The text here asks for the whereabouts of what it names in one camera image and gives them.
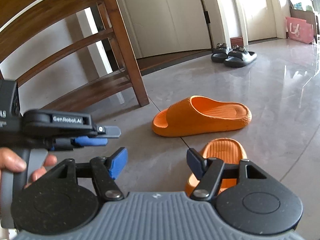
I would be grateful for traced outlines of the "person left hand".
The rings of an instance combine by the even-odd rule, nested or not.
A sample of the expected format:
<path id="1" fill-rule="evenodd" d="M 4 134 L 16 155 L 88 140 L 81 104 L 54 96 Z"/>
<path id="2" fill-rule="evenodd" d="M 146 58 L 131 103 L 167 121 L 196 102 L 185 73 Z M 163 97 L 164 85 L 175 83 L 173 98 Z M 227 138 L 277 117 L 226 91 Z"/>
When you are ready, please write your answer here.
<path id="1" fill-rule="evenodd" d="M 1 158 L 1 177 L 4 170 L 8 170 L 13 173 L 20 173 L 25 171 L 27 168 L 26 162 L 19 157 L 11 149 L 3 147 L 0 150 Z M 47 173 L 46 167 L 55 166 L 57 164 L 57 157 L 55 155 L 49 154 L 46 157 L 44 165 L 37 169 L 31 176 L 31 182 L 37 181 L 41 176 Z"/>

